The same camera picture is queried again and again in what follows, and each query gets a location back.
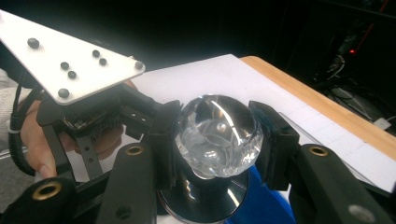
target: black cable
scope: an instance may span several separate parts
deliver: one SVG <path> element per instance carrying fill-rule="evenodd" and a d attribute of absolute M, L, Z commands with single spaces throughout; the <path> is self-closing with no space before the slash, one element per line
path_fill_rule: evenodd
<path fill-rule="evenodd" d="M 14 100 L 14 108 L 11 113 L 11 119 L 9 123 L 9 129 L 12 133 L 8 134 L 8 146 L 11 159 L 14 161 L 15 165 L 27 175 L 35 175 L 35 169 L 33 169 L 23 154 L 23 142 L 21 140 L 20 130 L 25 120 L 27 111 L 29 110 L 32 103 L 35 101 L 37 96 L 41 93 L 42 88 L 40 85 L 36 85 L 26 99 L 23 101 L 21 108 L 18 109 L 18 101 L 21 95 L 21 85 L 24 78 L 19 83 L 17 92 Z"/>

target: clear glass object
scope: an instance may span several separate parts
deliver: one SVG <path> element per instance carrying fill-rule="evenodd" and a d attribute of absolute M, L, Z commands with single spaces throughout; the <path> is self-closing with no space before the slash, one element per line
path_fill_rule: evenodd
<path fill-rule="evenodd" d="M 262 147 L 262 128 L 250 109 L 223 95 L 204 95 L 181 112 L 177 147 L 203 179 L 239 175 L 254 164 Z"/>

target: wooden table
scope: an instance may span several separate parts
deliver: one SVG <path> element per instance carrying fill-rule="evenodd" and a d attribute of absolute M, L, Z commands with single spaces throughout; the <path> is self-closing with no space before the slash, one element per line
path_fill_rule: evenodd
<path fill-rule="evenodd" d="M 396 160 L 396 137 L 393 135 L 379 129 L 369 121 L 362 119 L 258 57 L 248 56 L 241 60 L 324 116 L 354 133 L 361 140 Z"/>

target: gray sleeve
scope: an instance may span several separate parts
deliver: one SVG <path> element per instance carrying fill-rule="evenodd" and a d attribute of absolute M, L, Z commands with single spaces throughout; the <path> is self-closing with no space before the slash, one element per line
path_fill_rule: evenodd
<path fill-rule="evenodd" d="M 4 70 L 0 69 L 0 149 L 7 146 L 7 121 L 12 112 L 16 89 L 16 83 L 7 76 Z M 26 98 L 29 92 L 29 89 L 22 88 L 20 102 Z"/>

